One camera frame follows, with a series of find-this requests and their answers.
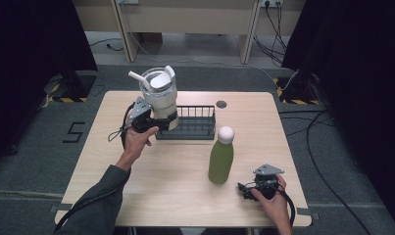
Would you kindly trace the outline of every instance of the wall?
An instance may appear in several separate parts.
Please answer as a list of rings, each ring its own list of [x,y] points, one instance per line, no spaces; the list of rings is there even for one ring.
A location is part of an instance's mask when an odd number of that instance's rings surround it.
[[[73,0],[84,31],[119,31],[111,0]]]
[[[283,0],[281,16],[281,35],[290,36],[298,23],[306,0]],[[269,7],[268,13],[277,28],[277,8]],[[256,35],[275,35],[270,19],[265,8],[261,8],[255,29]]]

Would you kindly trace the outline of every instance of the white bottle cap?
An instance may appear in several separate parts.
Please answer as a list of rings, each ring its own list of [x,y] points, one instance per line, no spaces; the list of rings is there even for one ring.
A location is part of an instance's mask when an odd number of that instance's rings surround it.
[[[230,126],[224,126],[219,130],[218,140],[222,144],[231,144],[234,138],[234,130]]]

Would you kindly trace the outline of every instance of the black curtain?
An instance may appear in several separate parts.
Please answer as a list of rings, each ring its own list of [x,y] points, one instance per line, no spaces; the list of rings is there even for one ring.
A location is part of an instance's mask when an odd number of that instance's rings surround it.
[[[97,71],[71,0],[0,0],[0,155],[19,138],[52,76]]]
[[[331,3],[336,23],[321,27]],[[320,37],[320,28],[331,36]],[[395,220],[395,0],[307,0],[282,63],[304,65],[320,77],[346,142]]]

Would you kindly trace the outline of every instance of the yellow and black tape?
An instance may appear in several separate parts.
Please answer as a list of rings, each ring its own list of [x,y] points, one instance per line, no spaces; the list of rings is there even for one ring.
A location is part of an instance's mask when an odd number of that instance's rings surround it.
[[[61,103],[74,103],[74,102],[86,102],[87,97],[64,97],[55,96],[55,92],[59,90],[60,83],[53,87],[51,92],[53,95],[50,97],[49,102],[61,102]]]
[[[285,86],[281,87],[278,85],[279,78],[275,78],[273,81],[277,87],[276,91],[277,91],[277,96],[279,97],[279,101],[282,102],[283,104],[296,104],[296,105],[318,105],[319,104],[319,101],[316,98],[314,98],[314,94],[313,94],[314,91],[311,91],[312,92],[311,98],[304,98],[304,99],[297,99],[295,97],[289,98],[285,95],[284,90],[282,90],[285,88]]]
[[[51,97],[54,102],[73,103],[73,102],[86,102],[87,98],[68,98],[68,97]]]

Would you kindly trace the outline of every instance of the gray carpet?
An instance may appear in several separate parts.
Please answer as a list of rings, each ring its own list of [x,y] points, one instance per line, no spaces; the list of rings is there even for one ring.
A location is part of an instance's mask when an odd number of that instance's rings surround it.
[[[149,67],[100,66],[85,103],[52,102],[40,110],[17,143],[18,153],[0,158],[0,234],[51,234],[55,214],[74,171],[100,102],[109,90],[137,90],[129,71],[143,73]],[[320,111],[324,105],[285,105],[278,101],[272,81],[256,69],[173,68],[180,91],[270,92],[280,112]],[[290,76],[290,70],[268,70],[272,77]],[[366,234],[358,221],[323,183],[308,153],[305,129],[318,113],[281,114],[285,133],[304,193],[314,216],[307,228],[295,234]],[[371,234],[395,234],[395,223],[367,177],[355,165],[330,113],[310,131],[314,161],[331,188],[357,214]],[[63,143],[82,132],[78,143]]]

